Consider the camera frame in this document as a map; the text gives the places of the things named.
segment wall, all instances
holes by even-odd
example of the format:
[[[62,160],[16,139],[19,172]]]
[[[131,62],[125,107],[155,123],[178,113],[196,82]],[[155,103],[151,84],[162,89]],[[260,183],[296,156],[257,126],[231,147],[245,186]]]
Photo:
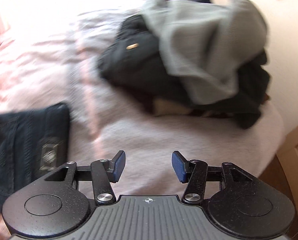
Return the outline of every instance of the wall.
[[[228,0],[214,0],[226,4]],[[298,125],[298,0],[252,0],[269,24],[269,95],[290,132]]]

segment dark pants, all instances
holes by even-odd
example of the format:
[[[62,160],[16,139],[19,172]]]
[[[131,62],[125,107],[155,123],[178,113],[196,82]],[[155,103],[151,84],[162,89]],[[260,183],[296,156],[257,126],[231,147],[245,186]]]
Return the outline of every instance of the dark pants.
[[[55,146],[56,166],[66,161],[68,131],[69,109],[62,103],[0,114],[0,212],[9,195],[48,172],[41,170],[46,145]]]

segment wooden floor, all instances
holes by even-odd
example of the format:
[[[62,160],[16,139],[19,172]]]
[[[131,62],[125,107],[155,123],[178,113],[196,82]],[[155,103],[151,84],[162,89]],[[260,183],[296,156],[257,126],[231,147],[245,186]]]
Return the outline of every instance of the wooden floor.
[[[294,203],[293,196],[290,187],[287,182],[287,178],[283,172],[279,159],[275,157],[265,171],[260,175],[259,179],[274,187],[278,191],[282,192]],[[298,240],[298,215],[294,218],[289,231],[287,232],[288,237],[292,240]]]

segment bed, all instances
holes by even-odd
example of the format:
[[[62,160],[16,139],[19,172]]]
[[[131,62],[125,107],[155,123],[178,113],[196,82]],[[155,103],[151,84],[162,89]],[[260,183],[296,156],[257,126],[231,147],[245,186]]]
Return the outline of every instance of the bed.
[[[0,113],[67,102],[72,120],[68,160],[89,165],[126,152],[125,170],[113,185],[116,195],[181,195],[185,185],[171,166],[174,150],[187,159],[213,166],[230,161],[261,174],[284,139],[282,118],[271,102],[248,130],[229,119],[152,117],[96,69],[97,57],[112,44],[120,23],[138,13],[144,0],[79,0],[65,11],[67,0],[61,1],[61,16],[52,13],[55,9],[40,15],[46,24],[30,19],[25,9],[19,14],[28,17],[28,24],[9,15],[10,30],[0,33]],[[6,21],[7,6],[1,8]],[[217,187],[208,184],[205,197]],[[80,191],[93,198],[91,183],[81,183]],[[0,239],[7,237],[0,215]]]

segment ribbed surface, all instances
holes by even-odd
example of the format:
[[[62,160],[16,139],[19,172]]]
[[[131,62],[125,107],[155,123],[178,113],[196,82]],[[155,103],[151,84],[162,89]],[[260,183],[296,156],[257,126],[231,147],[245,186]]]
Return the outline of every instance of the ribbed surface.
[[[114,205],[96,208],[92,217],[81,228],[58,239],[233,240],[235,238],[222,233],[210,224],[199,207],[183,205],[176,196],[149,198],[122,196]]]

